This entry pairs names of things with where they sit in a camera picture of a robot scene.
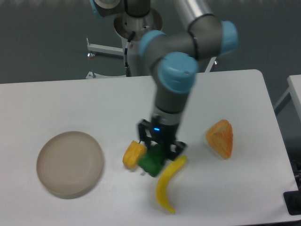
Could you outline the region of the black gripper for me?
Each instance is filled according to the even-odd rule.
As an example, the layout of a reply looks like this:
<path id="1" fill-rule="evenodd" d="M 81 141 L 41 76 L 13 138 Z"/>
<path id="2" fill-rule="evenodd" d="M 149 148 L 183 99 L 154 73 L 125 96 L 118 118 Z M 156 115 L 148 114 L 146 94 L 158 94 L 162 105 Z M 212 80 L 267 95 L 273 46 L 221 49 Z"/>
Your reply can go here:
<path id="1" fill-rule="evenodd" d="M 142 119 L 138 125 L 139 141 L 146 147 L 151 147 L 151 142 L 163 146 L 165 160 L 174 161 L 186 149 L 187 144 L 176 140 L 179 123 L 167 123 L 160 115 L 153 115 L 151 122 Z"/>

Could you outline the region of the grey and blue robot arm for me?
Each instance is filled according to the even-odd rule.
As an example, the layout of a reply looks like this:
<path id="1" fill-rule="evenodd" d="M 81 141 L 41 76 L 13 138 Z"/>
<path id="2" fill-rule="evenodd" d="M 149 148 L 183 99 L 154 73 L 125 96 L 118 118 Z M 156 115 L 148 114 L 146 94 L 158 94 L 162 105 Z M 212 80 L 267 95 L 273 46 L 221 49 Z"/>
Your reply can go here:
<path id="1" fill-rule="evenodd" d="M 130 69 L 142 66 L 157 86 L 151 120 L 138 124 L 140 141 L 149 153 L 155 142 L 165 159 L 176 159 L 186 147 L 176 133 L 198 62 L 234 51 L 238 45 L 235 25 L 215 17 L 204 0 L 174 2 L 186 30 L 171 36 L 162 31 L 162 18 L 148 0 L 92 0 L 90 5 L 97 16 L 115 16 L 115 31 L 127 41 L 126 76 Z"/>

